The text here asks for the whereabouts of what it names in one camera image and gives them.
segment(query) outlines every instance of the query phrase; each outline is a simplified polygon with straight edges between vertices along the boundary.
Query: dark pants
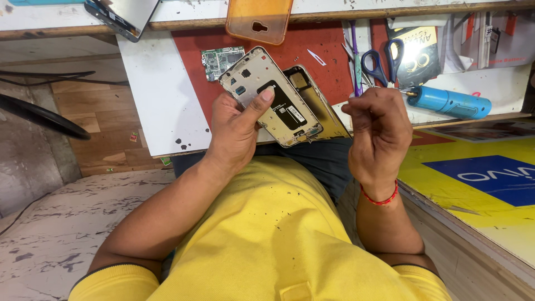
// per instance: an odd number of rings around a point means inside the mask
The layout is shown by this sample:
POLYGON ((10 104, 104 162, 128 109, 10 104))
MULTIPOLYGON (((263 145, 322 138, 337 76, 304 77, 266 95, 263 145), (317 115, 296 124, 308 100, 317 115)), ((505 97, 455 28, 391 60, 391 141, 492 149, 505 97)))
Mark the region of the dark pants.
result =
MULTIPOLYGON (((290 148, 276 143, 256 146, 255 156, 281 156, 303 165, 325 187, 336 205, 347 184, 353 179, 347 155, 353 141, 349 138, 303 142, 290 148)), ((205 152, 171 157, 178 178, 204 157, 205 152)))

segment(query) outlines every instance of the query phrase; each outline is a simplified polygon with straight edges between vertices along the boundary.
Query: barcode label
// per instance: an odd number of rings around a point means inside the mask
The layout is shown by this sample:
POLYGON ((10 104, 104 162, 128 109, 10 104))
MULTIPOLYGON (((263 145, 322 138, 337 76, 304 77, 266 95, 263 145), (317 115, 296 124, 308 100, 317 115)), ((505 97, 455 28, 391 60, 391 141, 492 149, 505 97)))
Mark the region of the barcode label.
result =
POLYGON ((299 119, 299 122, 304 121, 303 116, 301 116, 301 114, 299 114, 299 112, 293 106, 289 106, 288 111, 290 111, 297 119, 299 119))

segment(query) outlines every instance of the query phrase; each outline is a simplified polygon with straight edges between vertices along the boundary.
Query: green circuit board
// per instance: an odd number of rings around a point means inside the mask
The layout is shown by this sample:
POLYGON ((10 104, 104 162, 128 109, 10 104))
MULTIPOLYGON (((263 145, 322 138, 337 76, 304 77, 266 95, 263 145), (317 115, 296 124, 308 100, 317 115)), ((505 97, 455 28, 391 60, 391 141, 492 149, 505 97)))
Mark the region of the green circuit board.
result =
POLYGON ((243 46, 201 51, 207 81, 216 81, 230 66, 244 56, 243 46))

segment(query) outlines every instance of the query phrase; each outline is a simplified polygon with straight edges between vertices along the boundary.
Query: yellow shirt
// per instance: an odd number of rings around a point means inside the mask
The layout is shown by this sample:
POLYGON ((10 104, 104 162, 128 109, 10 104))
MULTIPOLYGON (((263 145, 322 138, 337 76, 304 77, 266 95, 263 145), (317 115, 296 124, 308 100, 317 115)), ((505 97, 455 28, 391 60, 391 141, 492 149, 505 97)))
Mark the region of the yellow shirt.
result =
POLYGON ((70 301, 451 300, 441 279, 353 245, 327 192, 293 160, 254 157, 177 248, 168 278, 102 268, 70 301))

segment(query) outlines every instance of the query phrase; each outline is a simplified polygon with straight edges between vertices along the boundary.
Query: scissors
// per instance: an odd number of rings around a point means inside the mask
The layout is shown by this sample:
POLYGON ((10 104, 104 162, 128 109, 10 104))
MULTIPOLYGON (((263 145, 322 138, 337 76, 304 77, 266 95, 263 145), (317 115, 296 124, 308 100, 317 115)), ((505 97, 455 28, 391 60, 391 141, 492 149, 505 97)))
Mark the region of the scissors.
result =
POLYGON ((364 71, 364 73, 370 76, 377 78, 384 87, 394 87, 394 84, 398 80, 397 73, 401 65, 401 60, 403 59, 403 51, 404 51, 404 45, 401 39, 392 39, 385 46, 386 61, 388 63, 388 77, 390 80, 386 78, 385 71, 383 70, 383 66, 381 66, 381 58, 379 56, 379 52, 375 49, 367 51, 362 56, 361 58, 362 71, 364 71), (393 44, 397 46, 397 51, 398 51, 397 55, 392 54, 393 44), (371 55, 372 59, 375 61, 375 68, 373 70, 368 69, 366 65, 364 64, 364 60, 366 59, 368 55, 371 55))

